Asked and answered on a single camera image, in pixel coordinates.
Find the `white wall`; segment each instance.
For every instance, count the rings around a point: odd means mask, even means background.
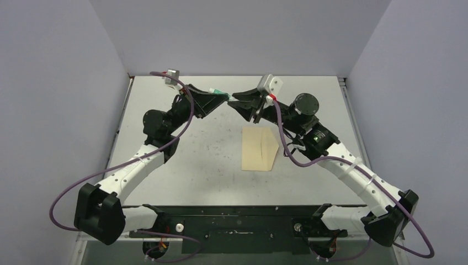
[[[347,76],[390,0],[91,0],[131,75]]]
[[[348,79],[373,169],[420,196],[416,219],[436,256],[412,264],[468,259],[467,12],[464,0],[393,0]]]
[[[105,166],[128,77],[87,0],[0,2],[1,264],[67,264],[76,234],[47,212]],[[73,224],[77,192],[58,205]]]

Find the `table surface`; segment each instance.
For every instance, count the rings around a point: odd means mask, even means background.
[[[356,156],[361,156],[345,100],[336,77],[281,76],[278,100],[288,104],[303,92],[320,103],[317,117]],[[207,91],[227,93],[255,88],[260,76],[183,76],[180,80]],[[168,110],[176,95],[159,77],[137,76],[129,93],[110,166],[127,161],[145,140],[143,115],[150,109]],[[247,123],[223,104],[204,119],[192,121],[177,152],[153,171],[128,197],[126,205],[316,205],[363,204],[346,185],[325,169],[300,168],[283,157],[283,148],[269,172],[241,170],[242,127],[278,127],[265,120]],[[298,160],[307,158],[295,153]]]
[[[338,240],[339,250],[334,258],[351,257],[359,253],[366,245],[367,240]],[[118,241],[111,246],[106,246],[98,241],[89,241],[83,254],[81,265],[149,265],[151,262],[144,261],[141,241]],[[174,259],[185,256],[182,252],[180,241],[171,242],[165,259]],[[314,254],[292,255],[290,252],[273,252],[265,254],[197,254],[194,258],[184,261],[184,265],[199,264],[224,264],[224,265],[258,265],[258,264],[333,264],[318,263]],[[370,249],[358,259],[352,261],[341,261],[336,264],[369,264],[369,265],[396,265],[397,259],[393,248],[382,247],[373,243]]]

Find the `folded paper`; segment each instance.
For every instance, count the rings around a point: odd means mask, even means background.
[[[272,170],[278,148],[278,142],[270,128],[243,127],[242,170]]]

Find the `scuff mark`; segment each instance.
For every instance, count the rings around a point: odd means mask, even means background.
[[[246,234],[253,234],[253,232],[237,232],[237,230],[234,230],[234,231],[230,231],[230,232],[226,231],[225,234],[230,234],[230,235],[232,235],[232,234],[246,235]]]

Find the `purple cable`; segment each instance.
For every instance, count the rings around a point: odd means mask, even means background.
[[[179,261],[185,261],[186,259],[193,258],[195,255],[198,254],[198,252],[201,251],[201,242],[194,239],[194,238],[192,238],[192,237],[181,236],[181,235],[171,235],[171,234],[164,234],[164,233],[157,233],[157,232],[149,232],[149,231],[145,231],[145,230],[138,230],[138,232],[143,233],[143,234],[147,234],[147,235],[152,235],[152,236],[173,237],[175,239],[186,239],[186,240],[193,241],[193,242],[197,243],[198,245],[200,245],[200,247],[196,251],[194,251],[191,254],[188,254],[187,256],[184,256],[184,257],[181,257],[181,258],[176,258],[176,259],[169,259],[169,260],[155,259],[156,262],[174,263],[174,262],[179,262]],[[156,248],[158,248],[158,246],[150,248],[148,251],[146,251],[145,255],[148,256],[149,253],[151,251],[153,251],[154,249],[156,249]]]
[[[52,221],[52,223],[56,226],[58,226],[59,228],[61,229],[64,229],[64,230],[68,230],[68,231],[79,231],[79,229],[76,229],[74,227],[69,227],[69,226],[65,226],[63,224],[60,224],[54,217],[54,208],[55,208],[55,205],[59,202],[59,200],[67,193],[69,192],[72,188],[80,185],[81,183],[91,179],[91,178],[94,178],[96,176],[100,176],[106,172],[109,172],[109,171],[112,171],[112,170],[116,170],[116,169],[119,169],[119,168],[122,168],[122,167],[126,167],[132,163],[135,163],[137,161],[140,161],[141,159],[143,158],[146,158],[148,156],[152,156],[154,154],[156,154],[157,152],[161,152],[163,151],[164,149],[166,149],[168,146],[170,146],[172,143],[174,143],[175,141],[177,141],[184,133],[185,131],[187,130],[187,128],[189,127],[190,123],[192,122],[192,118],[193,118],[193,115],[194,115],[194,112],[195,112],[195,104],[194,104],[194,101],[193,101],[193,97],[192,97],[192,94],[190,93],[190,89],[184,84],[182,83],[179,79],[176,79],[170,75],[166,75],[164,73],[160,73],[160,72],[151,72],[150,73],[151,75],[153,76],[161,76],[161,77],[167,77],[169,79],[172,79],[174,81],[176,81],[179,85],[181,85],[183,88],[184,88],[184,91],[185,93],[187,93],[187,95],[189,96],[189,99],[190,99],[190,115],[189,115],[189,119],[187,120],[187,124],[185,125],[185,127],[182,129],[182,131],[174,138],[172,139],[170,142],[168,142],[167,144],[161,146],[160,148],[158,148],[157,150],[155,151],[152,151],[144,156],[140,156],[138,158],[135,158],[135,159],[132,159],[132,160],[129,160],[125,163],[122,163],[120,165],[117,165],[117,166],[114,166],[114,167],[110,167],[110,168],[107,168],[107,169],[104,169],[102,171],[99,171],[97,173],[94,173],[94,174],[91,174],[87,177],[84,177],[80,180],[78,180],[77,182],[73,183],[72,185],[68,186],[63,192],[61,192],[57,198],[55,198],[55,200],[52,202],[52,205],[50,205],[50,209],[49,209],[49,218],[50,220]]]
[[[345,159],[342,159],[340,157],[334,157],[334,156],[323,156],[323,157],[319,157],[315,160],[312,160],[310,162],[307,162],[307,163],[301,163],[299,162],[298,160],[296,160],[293,155],[291,154],[291,152],[289,151],[288,147],[287,147],[287,144],[286,144],[286,140],[284,138],[284,134],[283,134],[283,122],[281,120],[281,109],[280,109],[280,106],[278,104],[278,102],[276,102],[275,100],[273,101],[273,104],[275,106],[275,109],[276,109],[276,115],[277,115],[277,119],[278,119],[278,128],[279,128],[279,136],[281,138],[281,143],[283,144],[283,148],[284,148],[284,151],[286,152],[286,154],[288,155],[289,159],[291,159],[291,161],[296,164],[297,166],[299,167],[308,167],[308,166],[311,166],[317,162],[320,162],[320,161],[323,161],[323,160],[335,160],[335,161],[339,161],[339,162],[342,162],[342,163],[345,163],[347,165],[352,165],[353,163],[351,163],[350,161],[348,160],[345,160]],[[406,248],[404,246],[401,246],[397,243],[393,243],[393,245],[405,250],[405,251],[408,251],[409,253],[413,254],[413,255],[416,255],[418,257],[421,257],[421,258],[432,258],[434,257],[434,248],[432,247],[432,244],[430,243],[429,239],[427,238],[426,234],[424,233],[424,231],[422,230],[422,228],[420,227],[420,225],[418,224],[418,222],[416,222],[416,220],[414,219],[413,215],[411,215],[406,209],[405,207],[403,207],[403,205],[401,205],[401,203],[396,200],[384,187],[382,187],[382,185],[380,185],[377,181],[375,181],[374,179],[372,179],[372,176],[369,175],[365,170],[363,170],[361,167],[359,166],[356,166],[355,169],[357,169],[360,173],[362,173],[366,178],[372,180],[372,183],[374,185],[377,186],[377,188],[379,190],[381,190],[390,200],[392,200],[393,203],[395,203],[395,205],[397,205],[397,207],[406,215],[406,217],[408,217],[408,219],[411,221],[411,223],[413,223],[413,225],[415,226],[416,230],[418,230],[419,234],[421,235],[421,237],[423,238],[424,240],[424,243],[426,243],[428,249],[429,249],[429,254],[425,255],[425,254],[421,254],[419,252],[416,252],[414,250],[410,250],[409,248]],[[350,259],[353,259],[353,258],[357,258],[357,257],[351,257],[351,258],[348,258],[348,259],[342,259],[343,260],[350,260]]]

